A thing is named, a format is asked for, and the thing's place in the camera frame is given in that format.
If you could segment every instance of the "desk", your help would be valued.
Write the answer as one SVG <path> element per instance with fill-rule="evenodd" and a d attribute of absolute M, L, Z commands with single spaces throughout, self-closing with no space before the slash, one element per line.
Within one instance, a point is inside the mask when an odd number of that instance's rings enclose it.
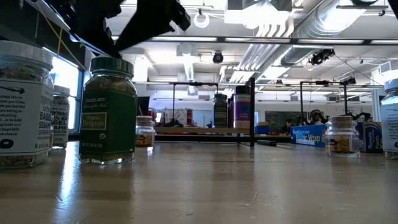
<path fill-rule="evenodd" d="M 1 223 L 398 223 L 398 162 L 379 154 L 159 142 L 101 167 L 77 152 L 0 171 Z"/>

